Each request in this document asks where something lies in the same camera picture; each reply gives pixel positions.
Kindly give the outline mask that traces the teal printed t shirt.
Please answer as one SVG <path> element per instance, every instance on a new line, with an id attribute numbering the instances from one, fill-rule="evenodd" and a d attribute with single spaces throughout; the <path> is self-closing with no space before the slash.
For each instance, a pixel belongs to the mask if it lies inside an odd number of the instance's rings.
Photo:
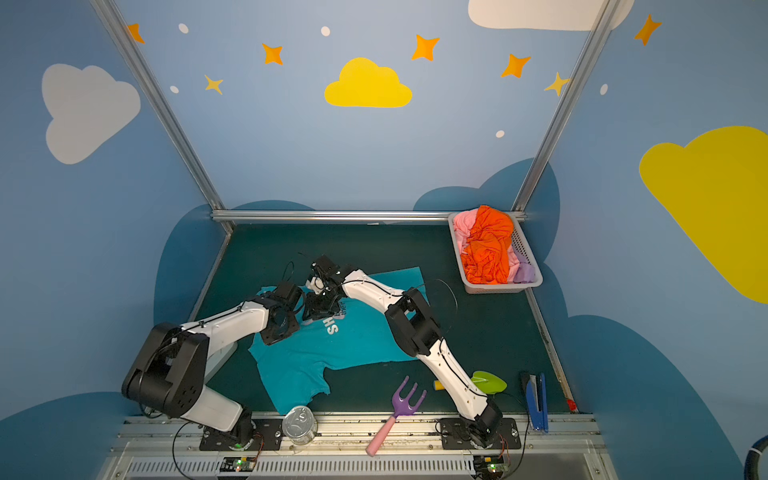
<path id="1" fill-rule="evenodd" d="M 254 336 L 249 352 L 279 414 L 308 404 L 320 393 L 329 394 L 327 369 L 412 359 L 396 344 L 383 313 L 354 299 L 342 299 L 341 306 L 341 317 L 302 326 L 273 345 L 266 345 L 259 334 Z"/>

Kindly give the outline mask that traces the white plastic laundry basket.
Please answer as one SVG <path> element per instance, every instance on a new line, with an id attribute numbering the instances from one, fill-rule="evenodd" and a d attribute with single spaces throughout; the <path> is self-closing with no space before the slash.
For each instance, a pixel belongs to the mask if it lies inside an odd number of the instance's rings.
<path id="1" fill-rule="evenodd" d="M 456 212 L 448 219 L 464 289 L 469 294 L 518 293 L 543 277 L 518 220 L 488 206 Z M 536 269 L 534 283 L 516 284 L 521 262 Z"/>

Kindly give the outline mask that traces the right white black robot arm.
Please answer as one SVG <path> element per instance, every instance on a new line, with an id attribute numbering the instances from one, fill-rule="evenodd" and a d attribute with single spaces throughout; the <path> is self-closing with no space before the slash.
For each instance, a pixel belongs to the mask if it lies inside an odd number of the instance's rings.
<path id="1" fill-rule="evenodd" d="M 343 298 L 363 302 L 382 313 L 398 347 L 422 361 L 445 387 L 474 444 L 491 445 L 503 414 L 453 356 L 430 304 L 418 289 L 387 286 L 360 269 L 339 266 L 325 255 L 317 258 L 311 269 L 306 282 L 310 289 L 308 318 L 318 319 L 321 313 L 336 310 Z"/>

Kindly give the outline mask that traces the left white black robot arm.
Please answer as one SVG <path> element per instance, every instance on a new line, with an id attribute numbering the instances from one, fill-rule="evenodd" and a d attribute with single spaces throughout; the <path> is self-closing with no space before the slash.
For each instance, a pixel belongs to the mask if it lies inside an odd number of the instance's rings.
<path id="1" fill-rule="evenodd" d="M 198 424 L 219 436 L 223 449 L 246 450 L 255 439 L 251 413 L 209 388 L 206 376 L 250 335 L 270 346 L 299 329 L 304 292 L 281 282 L 264 294 L 203 320 L 152 328 L 122 384 L 122 395 L 141 409 Z"/>

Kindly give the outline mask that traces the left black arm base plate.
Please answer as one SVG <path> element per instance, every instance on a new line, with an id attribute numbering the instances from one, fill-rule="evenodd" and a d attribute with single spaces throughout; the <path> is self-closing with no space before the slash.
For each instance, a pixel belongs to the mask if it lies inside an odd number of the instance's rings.
<path id="1" fill-rule="evenodd" d="M 282 438 L 280 419 L 252 418 L 249 428 L 245 427 L 244 422 L 240 422 L 230 431 L 205 427 L 199 449 L 215 452 L 277 451 L 280 449 Z"/>

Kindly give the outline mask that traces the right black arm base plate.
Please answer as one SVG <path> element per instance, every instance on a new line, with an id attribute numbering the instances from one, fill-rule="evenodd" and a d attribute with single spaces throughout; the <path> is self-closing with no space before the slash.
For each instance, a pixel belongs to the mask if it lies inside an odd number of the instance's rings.
<path id="1" fill-rule="evenodd" d="M 521 450 L 523 432 L 512 418 L 503 418 L 496 433 L 483 444 L 470 434 L 468 422 L 462 418 L 443 418 L 436 424 L 444 450 Z"/>

